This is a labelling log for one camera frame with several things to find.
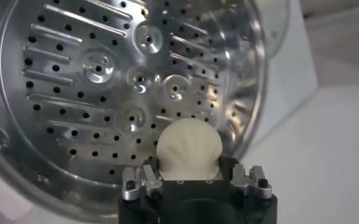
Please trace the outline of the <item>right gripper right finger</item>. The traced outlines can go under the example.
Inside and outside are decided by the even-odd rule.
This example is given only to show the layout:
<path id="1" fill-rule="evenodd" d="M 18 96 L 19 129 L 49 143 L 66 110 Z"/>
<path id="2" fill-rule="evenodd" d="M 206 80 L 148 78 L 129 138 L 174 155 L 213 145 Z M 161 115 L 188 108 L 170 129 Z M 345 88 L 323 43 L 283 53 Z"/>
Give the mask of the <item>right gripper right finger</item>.
<path id="1" fill-rule="evenodd" d="M 249 173 L 235 158 L 221 156 L 219 168 L 222 179 L 228 181 L 235 190 L 239 190 L 244 196 L 254 196 L 262 200 L 272 198 L 272 186 L 265 177 L 262 166 L 253 166 Z"/>

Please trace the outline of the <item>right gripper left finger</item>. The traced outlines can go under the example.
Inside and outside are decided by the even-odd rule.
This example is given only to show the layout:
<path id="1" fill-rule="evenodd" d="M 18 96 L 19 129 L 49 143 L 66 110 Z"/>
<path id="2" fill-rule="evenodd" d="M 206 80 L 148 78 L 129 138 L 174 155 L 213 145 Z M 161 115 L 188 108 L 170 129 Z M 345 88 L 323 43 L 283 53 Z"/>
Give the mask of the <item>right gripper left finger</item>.
<path id="1" fill-rule="evenodd" d="M 157 157 L 150 156 L 139 167 L 126 167 L 122 177 L 122 199 L 135 201 L 142 194 L 148 198 L 160 198 L 163 195 L 163 178 L 158 165 Z"/>

